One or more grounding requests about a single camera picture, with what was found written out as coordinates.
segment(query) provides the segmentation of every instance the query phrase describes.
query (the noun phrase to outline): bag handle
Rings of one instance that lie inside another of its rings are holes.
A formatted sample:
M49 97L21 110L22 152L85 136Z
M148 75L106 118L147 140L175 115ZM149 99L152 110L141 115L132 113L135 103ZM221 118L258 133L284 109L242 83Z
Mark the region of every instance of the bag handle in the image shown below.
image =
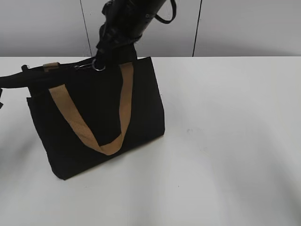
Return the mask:
M115 154L121 149L131 120L134 76L133 64L126 63L120 65L120 69L123 78L119 105L121 134L111 143L103 146L99 146L91 129L87 126L77 107L72 101L65 85L49 89L57 108L83 144L105 155Z
M155 18L163 24L170 24L171 22L173 22L173 20L177 16L177 4L176 4L175 0L170 0L170 3L173 8L173 17L171 18L171 20L165 20L162 17L160 17L158 14L156 14L156 16L155 16Z

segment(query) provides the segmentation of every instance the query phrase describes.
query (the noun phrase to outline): white table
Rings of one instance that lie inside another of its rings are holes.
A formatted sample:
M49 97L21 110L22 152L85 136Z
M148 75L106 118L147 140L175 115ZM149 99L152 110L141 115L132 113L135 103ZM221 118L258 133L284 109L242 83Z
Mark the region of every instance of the white table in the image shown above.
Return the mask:
M83 58L0 58L1 76ZM301 57L154 58L166 134L67 181L4 90L1 226L300 226Z

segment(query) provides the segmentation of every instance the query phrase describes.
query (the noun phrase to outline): tan strap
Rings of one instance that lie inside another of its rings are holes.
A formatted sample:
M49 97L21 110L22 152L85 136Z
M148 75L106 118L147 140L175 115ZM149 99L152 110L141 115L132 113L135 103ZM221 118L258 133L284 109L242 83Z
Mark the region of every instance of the tan strap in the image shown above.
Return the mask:
M133 92L133 75L134 68L132 63L120 65L123 85L120 94L119 118L121 126L121 134L114 141L107 145L99 146L91 129L87 126L81 117L77 107L72 101L65 85L61 85L49 92L66 121L79 139L88 147L101 152L105 155L112 155L119 151L122 147L124 137L127 132L128 125L131 120L132 110L132 92Z
M45 72L49 72L50 70L57 69L60 67L59 62L54 62L54 63L49 63L49 64L44 64L43 68Z

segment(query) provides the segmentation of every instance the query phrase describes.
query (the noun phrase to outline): black strap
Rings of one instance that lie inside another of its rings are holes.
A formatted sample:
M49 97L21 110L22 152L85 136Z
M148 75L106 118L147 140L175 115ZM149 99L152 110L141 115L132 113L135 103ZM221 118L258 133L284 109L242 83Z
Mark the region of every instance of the black strap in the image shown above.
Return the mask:
M177 4L176 4L175 0L170 0L170 3L173 8L173 17L171 18L171 20L165 20L162 17L160 17L158 14L155 16L155 18L163 24L170 24L177 15Z

